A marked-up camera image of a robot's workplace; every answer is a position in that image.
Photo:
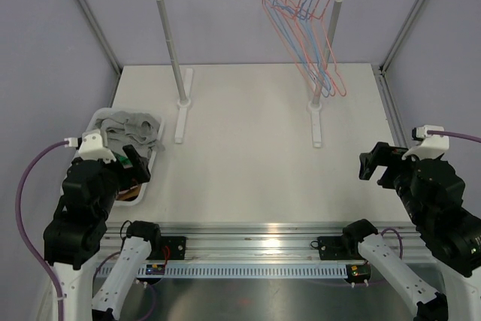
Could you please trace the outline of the green tank top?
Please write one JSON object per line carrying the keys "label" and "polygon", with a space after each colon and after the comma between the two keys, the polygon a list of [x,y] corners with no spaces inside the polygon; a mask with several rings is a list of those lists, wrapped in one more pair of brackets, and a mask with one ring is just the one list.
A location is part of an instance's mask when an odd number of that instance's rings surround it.
{"label": "green tank top", "polygon": [[131,161],[127,156],[120,155],[118,153],[115,153],[116,160],[124,167],[124,168],[129,168],[132,166]]}

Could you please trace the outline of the brown tank top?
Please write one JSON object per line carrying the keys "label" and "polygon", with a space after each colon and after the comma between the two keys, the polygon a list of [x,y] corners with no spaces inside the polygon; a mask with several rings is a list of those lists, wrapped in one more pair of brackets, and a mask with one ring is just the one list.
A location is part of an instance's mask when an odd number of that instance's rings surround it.
{"label": "brown tank top", "polygon": [[141,192],[142,185],[137,185],[135,187],[132,187],[129,190],[126,190],[125,192],[121,192],[117,196],[117,201],[133,201],[135,200],[140,192]]}

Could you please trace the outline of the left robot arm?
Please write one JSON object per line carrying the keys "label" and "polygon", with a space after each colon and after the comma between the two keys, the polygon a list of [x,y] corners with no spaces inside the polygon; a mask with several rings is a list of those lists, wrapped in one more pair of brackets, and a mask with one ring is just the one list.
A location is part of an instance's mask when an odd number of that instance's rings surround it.
{"label": "left robot arm", "polygon": [[123,152],[131,163],[128,168],[118,160],[75,159],[63,180],[53,220],[44,231],[44,258],[59,279],[58,309],[66,320],[118,320],[141,264],[162,251],[159,226],[134,221],[102,288],[92,291],[113,203],[120,192],[150,181],[147,160],[132,145],[124,146]]}

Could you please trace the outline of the pink hanger of black top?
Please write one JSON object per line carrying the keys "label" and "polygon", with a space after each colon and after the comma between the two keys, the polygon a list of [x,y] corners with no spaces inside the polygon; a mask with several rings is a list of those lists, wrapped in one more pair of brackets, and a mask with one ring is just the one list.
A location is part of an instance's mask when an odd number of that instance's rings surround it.
{"label": "pink hanger of black top", "polygon": [[304,54],[307,68],[314,83],[312,103],[320,104],[322,97],[347,94],[343,78],[336,71],[328,70],[330,62],[336,63],[334,55],[334,35],[343,0],[300,0],[298,19],[311,52]]}

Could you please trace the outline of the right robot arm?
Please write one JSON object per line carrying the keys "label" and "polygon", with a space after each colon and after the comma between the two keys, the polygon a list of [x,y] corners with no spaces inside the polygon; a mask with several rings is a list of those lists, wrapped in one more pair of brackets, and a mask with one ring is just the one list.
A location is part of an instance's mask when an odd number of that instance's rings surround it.
{"label": "right robot arm", "polygon": [[390,250],[366,219],[343,228],[341,249],[374,266],[403,298],[415,320],[478,320],[480,318],[480,219],[462,206],[464,181],[442,157],[421,159],[408,150],[377,143],[361,153],[359,178],[378,180],[396,191],[420,238],[437,260],[444,292],[425,283]]}

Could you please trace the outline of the grey tank top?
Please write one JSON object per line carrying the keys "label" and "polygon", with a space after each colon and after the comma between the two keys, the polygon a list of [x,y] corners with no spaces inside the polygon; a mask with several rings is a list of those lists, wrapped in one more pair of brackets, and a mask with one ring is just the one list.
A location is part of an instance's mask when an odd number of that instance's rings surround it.
{"label": "grey tank top", "polygon": [[102,117],[95,126],[106,133],[108,148],[123,156],[125,145],[133,145],[144,158],[149,157],[151,151],[160,145],[156,140],[159,123],[149,114],[120,111]]}

